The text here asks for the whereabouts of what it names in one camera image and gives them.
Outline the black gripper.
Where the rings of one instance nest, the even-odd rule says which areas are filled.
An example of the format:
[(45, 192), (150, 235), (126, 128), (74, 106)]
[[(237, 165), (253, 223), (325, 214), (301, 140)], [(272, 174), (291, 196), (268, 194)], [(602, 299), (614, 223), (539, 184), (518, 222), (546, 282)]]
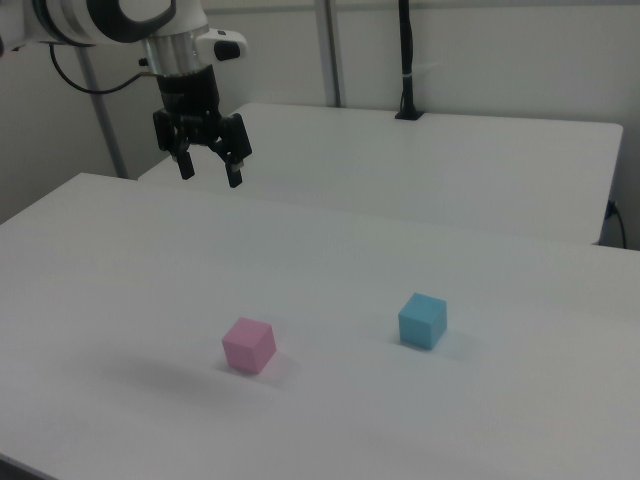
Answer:
[(177, 163), (181, 178), (195, 175), (190, 144), (208, 145), (225, 165), (230, 188), (243, 182), (241, 169), (252, 154), (244, 120), (239, 113), (222, 117), (211, 66), (183, 76), (157, 76), (163, 108), (153, 113), (158, 146)]

